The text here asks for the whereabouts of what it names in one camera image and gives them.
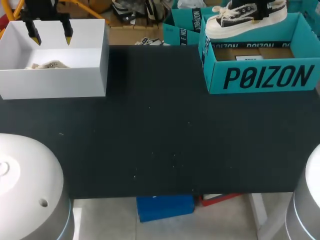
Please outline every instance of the white sneaker sole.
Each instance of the white sneaker sole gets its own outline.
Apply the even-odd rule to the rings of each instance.
[[[226,39],[231,38],[245,32],[248,32],[253,29],[258,29],[262,27],[266,27],[269,25],[277,24],[286,19],[288,14],[287,7],[285,6],[283,9],[271,13],[269,17],[265,17],[261,21],[257,23],[253,23],[253,21],[247,21],[244,23],[240,23],[234,26],[221,27],[216,19],[208,20],[205,27],[205,34],[210,39]]]

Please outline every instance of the black sneaker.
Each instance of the black sneaker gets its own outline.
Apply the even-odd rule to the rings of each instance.
[[[225,39],[237,36],[252,29],[279,23],[287,17],[286,0],[232,0],[226,7],[214,6],[212,11],[219,13],[208,19],[206,35],[211,39]]]

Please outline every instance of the shoe box label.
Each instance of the shoe box label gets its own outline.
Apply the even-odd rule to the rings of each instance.
[[[261,55],[249,55],[249,56],[235,56],[235,59],[237,61],[243,61],[243,60],[263,60],[263,56]]]
[[[289,48],[290,41],[259,41],[259,42],[220,42],[212,43],[213,48]]]
[[[192,9],[192,24],[193,24],[193,30],[196,33],[200,33],[201,31],[201,9],[200,8],[193,8]]]
[[[265,89],[273,87],[296,87],[300,85],[301,87],[306,86],[311,73],[313,72],[315,65],[306,67],[301,65],[296,68],[293,65],[287,66],[263,66],[261,70],[256,67],[251,66],[241,72],[238,67],[229,67],[226,72],[225,81],[223,89],[227,90],[231,83],[237,82],[238,86],[242,89]]]
[[[180,28],[180,45],[188,45],[188,32],[186,29]]]
[[[205,60],[206,60],[206,56],[208,55],[209,43],[210,43],[210,39],[207,36],[205,36],[204,50],[202,51],[202,56],[201,56],[202,68],[205,67]]]

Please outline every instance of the teal shoe box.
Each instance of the teal shoe box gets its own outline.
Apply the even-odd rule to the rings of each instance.
[[[314,33],[320,38],[320,0],[303,0],[301,12]]]
[[[210,94],[313,90],[320,79],[320,41],[301,13],[288,13],[274,25],[238,36],[215,39],[205,34],[204,16],[199,55]],[[215,48],[290,48],[294,58],[217,61]]]
[[[163,40],[169,45],[198,45],[200,33],[175,26],[170,14],[163,22]]]
[[[222,0],[221,6],[226,6],[230,0]],[[212,15],[212,6],[203,8],[178,8],[178,0],[174,0],[172,6],[172,16],[174,24],[189,31],[200,33],[201,31],[201,19],[203,15]]]
[[[289,0],[287,8],[288,13],[299,13],[302,9],[302,0]]]

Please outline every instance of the floor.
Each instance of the floor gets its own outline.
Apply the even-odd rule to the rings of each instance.
[[[272,211],[281,194],[263,194]],[[248,196],[211,206],[197,206],[193,214],[140,223],[136,198],[74,201],[73,240],[256,240],[256,227]],[[287,240],[281,229],[274,240]]]

